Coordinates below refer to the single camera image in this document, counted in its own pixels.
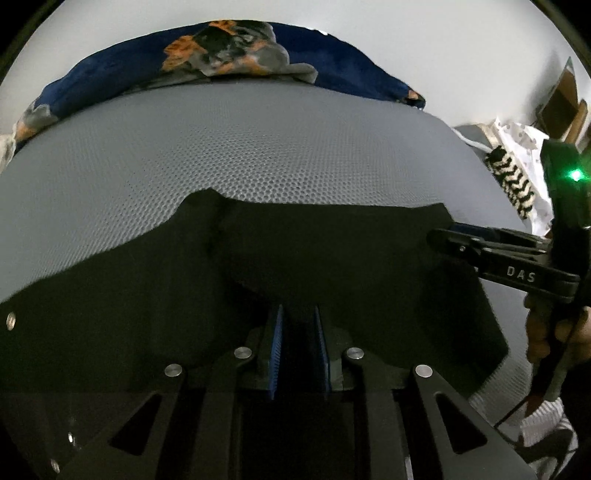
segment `metal screw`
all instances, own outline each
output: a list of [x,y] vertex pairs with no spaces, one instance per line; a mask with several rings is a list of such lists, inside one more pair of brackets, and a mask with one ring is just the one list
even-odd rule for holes
[[177,377],[181,373],[183,373],[183,367],[181,367],[179,364],[170,364],[164,369],[164,374],[167,377]]
[[236,350],[234,350],[234,356],[240,360],[246,360],[251,355],[252,350],[250,350],[247,346],[239,346]]
[[414,370],[419,377],[429,378],[433,375],[433,369],[428,365],[417,365]]
[[53,471],[55,473],[60,473],[60,466],[53,458],[50,460],[50,463],[51,463],[51,468],[53,468]]
[[13,328],[14,325],[17,322],[17,316],[14,315],[14,312],[10,312],[8,314],[8,317],[6,317],[6,328],[8,329],[8,331],[10,332]]
[[361,360],[364,355],[365,355],[365,352],[363,350],[361,350],[361,348],[358,348],[356,346],[352,346],[351,348],[349,348],[347,350],[347,356],[351,360]]

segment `striped object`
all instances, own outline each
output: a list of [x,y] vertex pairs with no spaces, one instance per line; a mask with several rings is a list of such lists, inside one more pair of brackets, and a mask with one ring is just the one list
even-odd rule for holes
[[520,218],[525,220],[529,217],[534,207],[535,193],[529,178],[513,156],[499,145],[485,157],[484,162]]

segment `gray mesh fabric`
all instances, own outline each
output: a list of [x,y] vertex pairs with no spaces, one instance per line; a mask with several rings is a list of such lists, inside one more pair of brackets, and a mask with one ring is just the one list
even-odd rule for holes
[[[15,156],[0,176],[0,298],[149,231],[207,187],[255,202],[443,202],[458,221],[523,230],[472,150],[422,111],[271,80],[175,86],[88,108]],[[483,284],[510,349],[472,399],[494,421],[530,368],[522,294]]]

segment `blue blanket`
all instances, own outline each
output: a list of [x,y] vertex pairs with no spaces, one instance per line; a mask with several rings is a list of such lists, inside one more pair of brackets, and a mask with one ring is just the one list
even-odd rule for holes
[[152,33],[85,58],[47,85],[29,106],[0,164],[7,164],[44,128],[90,105],[123,93],[227,75],[282,77],[364,98],[425,106],[424,98],[406,83],[331,35],[277,23],[220,20]]

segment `human hand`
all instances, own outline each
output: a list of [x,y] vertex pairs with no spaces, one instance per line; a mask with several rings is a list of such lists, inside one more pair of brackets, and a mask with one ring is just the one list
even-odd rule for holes
[[[552,303],[547,299],[528,294],[525,297],[524,306],[530,310],[525,324],[528,339],[527,359],[532,364],[537,364],[550,354],[547,338]],[[565,353],[569,368],[591,360],[591,309],[589,307],[581,311],[578,319],[564,319],[558,322],[553,335],[560,342],[565,342],[575,324],[576,330],[569,340]]]

